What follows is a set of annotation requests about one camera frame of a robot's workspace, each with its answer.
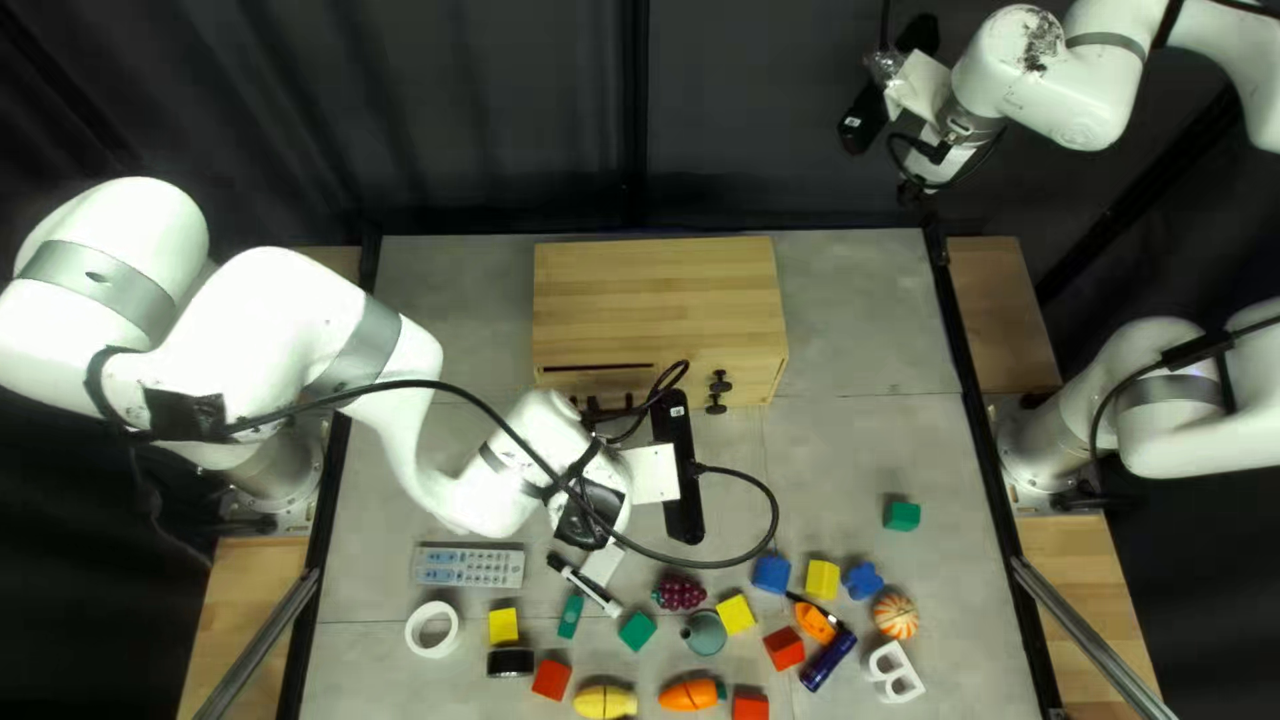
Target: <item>yellow block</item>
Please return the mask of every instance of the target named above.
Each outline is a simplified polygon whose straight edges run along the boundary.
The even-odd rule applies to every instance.
[[[721,623],[724,623],[724,632],[731,635],[755,625],[755,615],[751,615],[751,607],[746,605],[746,598],[741,594],[735,594],[717,605],[716,612],[719,612]]]
[[[810,560],[804,592],[818,600],[836,600],[837,589],[840,589],[840,568],[826,560]]]
[[[513,643],[518,639],[515,607],[489,611],[489,644]]]

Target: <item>wooden box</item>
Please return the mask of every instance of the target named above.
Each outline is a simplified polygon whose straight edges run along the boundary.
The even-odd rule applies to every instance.
[[[687,357],[691,407],[727,370],[728,406],[773,398],[787,363],[768,237],[545,242],[534,249],[534,375],[539,387],[643,402]]]

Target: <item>marker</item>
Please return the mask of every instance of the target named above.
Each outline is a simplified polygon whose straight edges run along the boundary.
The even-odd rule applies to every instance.
[[[594,600],[600,607],[603,607],[604,614],[609,618],[618,618],[622,615],[622,606],[618,601],[609,597],[609,593],[604,592],[604,588],[584,578],[582,574],[579,573],[577,568],[570,565],[568,560],[561,557],[558,552],[552,551],[547,553],[547,565],[549,565],[552,570],[564,575],[566,580],[577,585],[579,589],[586,594],[586,597]]]

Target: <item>black cable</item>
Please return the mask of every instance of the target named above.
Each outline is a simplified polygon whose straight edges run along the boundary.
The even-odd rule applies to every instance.
[[[1265,331],[1265,329],[1270,328],[1271,325],[1280,325],[1280,315],[1276,315],[1275,318],[1267,318],[1266,320],[1260,320],[1257,323],[1253,323],[1252,325],[1244,325],[1243,328],[1240,328],[1238,331],[1230,331],[1231,338],[1233,340],[1239,340],[1239,338],[1242,338],[1242,337],[1244,337],[1244,336],[1247,336],[1249,333],[1256,333],[1258,331]]]
[[[891,132],[888,133],[888,137],[884,140],[884,149],[888,150],[888,156],[890,159],[893,160],[893,165],[897,167],[897,172],[902,173],[902,177],[906,178],[908,182],[919,187],[920,190],[946,190],[948,187],[955,187],[960,184],[961,182],[969,179],[970,176],[977,173],[978,169],[982,168],[982,165],[987,161],[987,159],[991,158],[991,155],[995,152],[996,146],[1005,137],[1005,131],[1007,129],[1009,129],[1007,124],[1000,128],[1000,132],[996,133],[996,137],[991,138],[991,142],[987,143],[987,147],[983,150],[982,155],[978,156],[978,160],[973,161],[973,159],[970,158],[968,169],[963,174],[956,176],[946,182],[928,182],[927,179],[916,176],[911,170],[906,169],[906,160],[893,151],[893,141],[906,142],[911,147],[911,150],[919,151],[920,149],[916,147],[915,145],[916,142],[920,142],[918,138],[910,137],[900,132]]]
[[[644,402],[636,405],[635,407],[627,407],[625,410],[609,410],[599,413],[593,415],[590,420],[593,423],[608,423],[609,420],[618,420],[622,418],[630,418],[632,415],[639,415],[640,419],[643,420],[645,413],[649,411],[649,407],[652,407],[654,402],[658,402],[658,398],[660,398],[663,395],[667,395],[667,392],[671,391],[671,388],[676,387],[676,383],[682,380],[685,378],[685,373],[687,372],[689,372],[689,360],[676,360],[666,370],[663,370],[660,375],[658,375],[657,380],[653,382],[653,387],[649,388],[649,395],[645,396]],[[672,378],[671,377],[672,373],[676,373],[676,377]],[[667,380],[666,386],[662,384],[663,380]]]
[[[1275,325],[1280,325],[1280,315],[1276,315],[1275,318],[1267,318],[1266,320],[1260,320],[1251,325],[1244,325],[1238,331],[1230,331],[1228,336],[1230,337],[1231,341],[1235,341],[1247,334],[1256,333],[1258,331],[1265,331]],[[1193,340],[1185,342],[1178,347],[1184,347],[1184,346],[1194,348],[1196,341]],[[1230,345],[1221,346],[1221,351],[1226,351],[1229,348]],[[1121,392],[1129,389],[1129,387],[1133,386],[1133,383],[1138,382],[1138,379],[1140,379],[1147,373],[1153,373],[1156,370],[1162,370],[1165,368],[1169,368],[1170,365],[1180,364],[1181,359],[1178,357],[1176,355],[1178,355],[1176,352],[1174,354],[1166,352],[1165,356],[1152,363],[1151,365],[1134,370],[1125,379],[1120,380],[1114,388],[1111,388],[1111,392],[1106,393],[1102,397],[1102,402],[1098,402],[1098,409],[1093,411],[1093,420],[1089,423],[1089,460],[1092,461],[1098,460],[1098,429],[1102,427],[1102,414],[1106,411],[1111,401],[1115,400]]]
[[[320,400],[314,400],[311,402],[303,402],[300,405],[292,405],[289,407],[282,407],[279,410],[264,413],[262,415],[259,415],[256,418],[247,418],[243,420],[238,420],[236,423],[227,425],[223,429],[223,433],[225,436],[233,436],[236,433],[252,430],[268,423],[274,423],[276,420],[282,420],[284,418],[289,418],[300,413],[306,413],[308,410],[317,410],[320,407],[326,407],[329,405],[360,397],[364,395],[369,395],[371,392],[385,392],[390,389],[411,389],[411,388],[435,389],[440,392],[447,392],[449,395],[456,395],[462,400],[466,400],[471,405],[479,407],[481,413],[488,415],[489,419],[493,420],[494,424],[497,424],[502,429],[502,432],[507,433],[507,437],[509,437],[511,441],[515,442],[516,446],[520,447],[520,450],[524,451],[525,455],[527,455],[530,460],[532,460],[534,464],[538,465],[538,468],[543,473],[545,473],[548,478],[552,479],[552,483],[554,483],[557,488],[563,491],[570,500],[572,500],[575,503],[577,503],[579,507],[582,509],[582,511],[586,514],[588,518],[591,519],[591,521],[594,521],[599,528],[607,532],[609,537],[616,539],[623,547],[634,550],[640,555],[644,555],[645,557],[657,560],[658,562],[666,562],[668,565],[678,565],[694,570],[719,570],[723,568],[732,568],[735,565],[741,565],[742,562],[746,562],[748,560],[751,560],[753,557],[759,555],[764,548],[769,546],[769,541],[773,539],[773,534],[778,529],[778,519],[781,516],[781,511],[778,509],[778,500],[777,497],[773,496],[773,491],[771,491],[764,483],[740,470],[699,464],[695,466],[695,473],[698,475],[701,475],[703,473],[719,473],[722,475],[730,475],[754,486],[756,489],[764,493],[764,497],[769,501],[769,529],[764,533],[764,537],[760,538],[760,542],[758,542],[755,547],[744,552],[742,555],[737,555],[735,557],[730,557],[726,560],[691,560],[687,557],[676,557],[673,555],[667,555],[664,552],[649,550],[648,547],[635,542],[634,539],[613,529],[613,527],[604,518],[602,518],[599,514],[595,512],[595,509],[591,507],[591,503],[588,501],[588,498],[584,497],[580,491],[571,487],[564,480],[564,478],[559,475],[559,473],[552,469],[552,466],[547,462],[547,460],[544,460],[543,456],[539,455],[538,451],[535,451],[525,438],[520,437],[520,433],[517,433],[515,428],[507,424],[507,420],[503,419],[503,416],[499,415],[497,410],[490,407],[488,404],[485,404],[485,401],[480,400],[475,395],[471,395],[471,392],[440,380],[426,380],[426,379],[384,380],[362,387],[355,387],[340,392],[335,392],[326,397],[321,397]]]
[[[883,0],[881,3],[881,36],[879,36],[879,49],[888,50],[888,12],[892,8],[893,0]]]
[[[669,368],[663,370],[662,374],[658,375],[658,379],[653,382],[653,387],[649,388],[649,395],[645,396],[645,401],[639,407],[622,410],[622,413],[628,413],[628,414],[635,413],[636,419],[634,423],[631,423],[631,427],[617,437],[604,438],[604,442],[609,445],[618,445],[621,442],[625,442],[628,437],[634,436],[636,430],[640,429],[640,425],[644,424],[644,418],[645,414],[648,414],[649,407],[652,407],[654,402],[658,402],[658,400],[662,398],[662,396],[667,395],[667,392],[671,391],[671,388],[676,387],[676,383],[678,383],[687,372],[689,372],[689,360],[677,360]],[[666,387],[663,387],[662,384],[663,380],[666,380],[672,373],[676,373],[676,377],[671,378],[671,382],[668,382]],[[613,419],[617,418],[605,418],[604,420],[599,421],[608,421]]]
[[[1098,428],[1102,427],[1102,413],[1111,404],[1111,400],[1121,392],[1129,389],[1129,386],[1138,382],[1138,378],[1146,375],[1147,373],[1153,373],[1165,366],[1164,360],[1157,360],[1140,370],[1134,370],[1133,374],[1120,380],[1116,387],[1111,388],[1111,392],[1102,397],[1102,402],[1098,404],[1098,409],[1093,411],[1093,421],[1089,423],[1089,460],[1097,462],[1098,460]]]

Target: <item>blue block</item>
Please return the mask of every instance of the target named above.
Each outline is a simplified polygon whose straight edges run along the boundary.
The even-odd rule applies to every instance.
[[[751,584],[765,592],[783,594],[791,580],[791,562],[781,555],[765,555],[755,561]]]
[[[845,573],[845,589],[854,600],[867,600],[884,587],[884,579],[876,574],[876,565],[863,562]]]

